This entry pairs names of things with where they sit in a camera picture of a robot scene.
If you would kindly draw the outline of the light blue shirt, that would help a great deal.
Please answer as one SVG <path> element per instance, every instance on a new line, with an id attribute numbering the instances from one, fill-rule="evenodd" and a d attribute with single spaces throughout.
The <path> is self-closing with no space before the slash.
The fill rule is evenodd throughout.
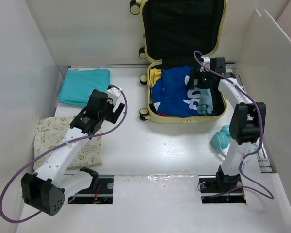
<path id="1" fill-rule="evenodd" d="M 197 112 L 200 115 L 210 116 L 213 111 L 213 100 L 210 89 L 200 90 L 200 101 L 197 107 Z"/>

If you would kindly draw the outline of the royal blue printed shirt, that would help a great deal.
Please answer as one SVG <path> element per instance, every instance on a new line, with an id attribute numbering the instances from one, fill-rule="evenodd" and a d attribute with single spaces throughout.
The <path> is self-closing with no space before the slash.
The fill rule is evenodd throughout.
<path id="1" fill-rule="evenodd" d="M 199 116 L 201 92 L 198 88 L 187 88 L 192 70 L 190 66 L 161 70 L 161 77 L 151 88 L 157 114 L 179 118 Z"/>

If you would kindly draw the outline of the turquoise shirt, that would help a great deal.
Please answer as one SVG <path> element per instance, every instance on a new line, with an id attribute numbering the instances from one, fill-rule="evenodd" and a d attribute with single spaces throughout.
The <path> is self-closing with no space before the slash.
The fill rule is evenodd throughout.
<path id="1" fill-rule="evenodd" d="M 86 106 L 93 90 L 106 92 L 110 84 L 111 75 L 107 69 L 69 69 L 59 94 L 59 103 Z"/>

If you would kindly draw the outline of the yellow shirt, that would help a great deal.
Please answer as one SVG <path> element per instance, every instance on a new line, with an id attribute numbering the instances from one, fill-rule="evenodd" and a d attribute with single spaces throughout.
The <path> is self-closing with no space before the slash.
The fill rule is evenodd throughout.
<path id="1" fill-rule="evenodd" d="M 160 79 L 162 77 L 162 70 L 161 69 L 151 69 L 150 70 L 150 78 L 149 78 L 149 81 L 150 81 L 150 86 L 153 87 L 157 80 Z"/>

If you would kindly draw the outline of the red garment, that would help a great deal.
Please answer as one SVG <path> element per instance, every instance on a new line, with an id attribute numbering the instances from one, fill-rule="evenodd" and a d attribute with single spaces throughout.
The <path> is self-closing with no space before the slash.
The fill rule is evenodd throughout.
<path id="1" fill-rule="evenodd" d="M 159 115 L 162 116 L 162 117 L 172 117 L 171 115 L 163 114 L 163 113 L 160 113 Z"/>

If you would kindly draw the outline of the cream printed zip jacket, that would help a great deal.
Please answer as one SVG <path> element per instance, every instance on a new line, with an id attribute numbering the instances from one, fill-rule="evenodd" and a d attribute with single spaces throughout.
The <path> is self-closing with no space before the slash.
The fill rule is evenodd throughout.
<path id="1" fill-rule="evenodd" d="M 69 117 L 48 117 L 38 123 L 34 139 L 34 158 L 42 153 L 56 147 L 61 143 L 69 129 L 73 116 Z M 77 153 L 69 165 L 69 169 L 76 169 L 84 166 L 101 166 L 101 137 L 91 139 Z"/>

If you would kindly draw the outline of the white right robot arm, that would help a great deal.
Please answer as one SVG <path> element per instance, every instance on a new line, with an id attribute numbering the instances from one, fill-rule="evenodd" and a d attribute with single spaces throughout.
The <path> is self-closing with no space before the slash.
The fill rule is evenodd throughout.
<path id="1" fill-rule="evenodd" d="M 225 160 L 219 166 L 216 178 L 210 183 L 214 189 L 213 197 L 223 196 L 235 190 L 241 189 L 238 185 L 244 176 L 242 166 L 247 157 L 258 153 L 251 152 L 251 145 L 257 141 L 263 141 L 266 105 L 263 102 L 255 102 L 241 86 L 235 77 L 227 77 L 213 71 L 206 64 L 208 57 L 201 56 L 196 61 L 201 66 L 201 77 L 198 78 L 198 87 L 209 87 L 216 84 L 217 89 L 224 94 L 234 109 L 229 125 L 229 133 L 232 142 L 225 156 Z"/>

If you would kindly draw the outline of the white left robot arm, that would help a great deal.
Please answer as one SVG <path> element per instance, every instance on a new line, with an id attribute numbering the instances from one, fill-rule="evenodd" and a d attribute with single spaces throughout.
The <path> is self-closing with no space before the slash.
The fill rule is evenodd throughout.
<path id="1" fill-rule="evenodd" d="M 70 176 L 65 172 L 78 152 L 97 135 L 103 122 L 119 126 L 125 104 L 118 104 L 123 90 L 109 85 L 107 91 L 93 90 L 87 105 L 73 118 L 59 148 L 51 149 L 51 156 L 33 173 L 21 179 L 25 204 L 50 216 L 57 214 L 68 199 L 79 191 L 94 192 L 98 188 L 99 174 L 83 167 Z"/>

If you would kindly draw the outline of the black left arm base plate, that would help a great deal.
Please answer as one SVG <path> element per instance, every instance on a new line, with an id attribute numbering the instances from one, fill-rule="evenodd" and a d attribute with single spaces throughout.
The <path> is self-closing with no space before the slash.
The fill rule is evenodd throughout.
<path id="1" fill-rule="evenodd" d="M 87 167 L 79 169 L 92 177 L 90 186 L 68 198 L 68 204 L 112 204 L 114 176 L 102 175 Z"/>

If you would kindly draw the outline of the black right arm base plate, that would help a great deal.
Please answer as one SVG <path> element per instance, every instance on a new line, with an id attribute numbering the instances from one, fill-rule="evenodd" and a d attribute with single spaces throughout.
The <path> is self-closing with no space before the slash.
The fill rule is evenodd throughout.
<path id="1" fill-rule="evenodd" d="M 214 175 L 198 176 L 197 189 L 202 204 L 246 204 L 242 181 L 232 181 L 219 186 Z"/>

